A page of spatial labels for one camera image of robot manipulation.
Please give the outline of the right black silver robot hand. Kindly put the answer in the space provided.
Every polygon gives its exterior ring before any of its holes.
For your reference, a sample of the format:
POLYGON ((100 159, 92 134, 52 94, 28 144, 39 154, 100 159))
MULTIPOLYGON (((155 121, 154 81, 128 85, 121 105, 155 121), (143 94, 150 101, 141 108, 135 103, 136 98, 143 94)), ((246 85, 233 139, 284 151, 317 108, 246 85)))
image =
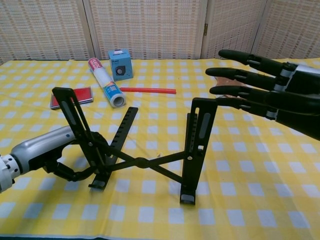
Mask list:
POLYGON ((217 105, 241 109, 276 121, 315 140, 320 139, 320 71, 303 64, 279 62, 259 55, 222 49, 219 56, 250 66, 260 73, 211 67, 205 73, 243 83, 216 85, 217 105))

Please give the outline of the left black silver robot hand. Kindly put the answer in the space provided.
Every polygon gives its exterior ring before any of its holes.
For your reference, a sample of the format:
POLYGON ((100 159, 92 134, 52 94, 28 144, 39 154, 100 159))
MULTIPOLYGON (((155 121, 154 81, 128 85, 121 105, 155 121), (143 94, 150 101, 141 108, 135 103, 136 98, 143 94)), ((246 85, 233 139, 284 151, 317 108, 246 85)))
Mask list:
POLYGON ((70 182, 84 180, 93 173, 101 174, 105 170, 105 159, 98 143, 107 144, 98 132, 79 130, 74 134, 70 126, 58 128, 12 148, 10 154, 1 159, 0 179, 13 184, 16 177, 40 168, 70 182), (75 172, 58 161, 63 149, 72 144, 81 147, 89 168, 75 172))

